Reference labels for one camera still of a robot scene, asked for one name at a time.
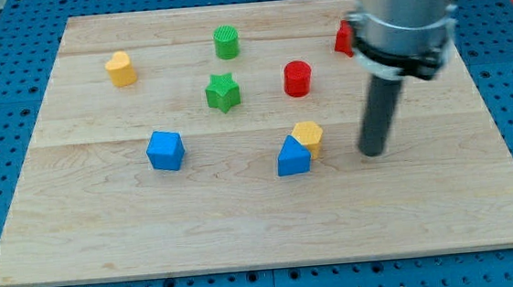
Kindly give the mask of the red block behind arm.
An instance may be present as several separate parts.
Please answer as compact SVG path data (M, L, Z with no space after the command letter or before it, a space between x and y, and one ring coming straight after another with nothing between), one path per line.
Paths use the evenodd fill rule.
M352 58L354 56L353 49L351 47L352 41L352 30L349 23L346 20L341 20L339 23L338 31L336 32L336 40L335 40L335 52L344 53L348 57Z

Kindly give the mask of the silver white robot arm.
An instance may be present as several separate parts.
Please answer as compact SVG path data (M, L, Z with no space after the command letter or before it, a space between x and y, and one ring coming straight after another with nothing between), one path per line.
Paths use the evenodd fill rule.
M347 13L355 58L372 75L432 80L449 60L456 0L358 0Z

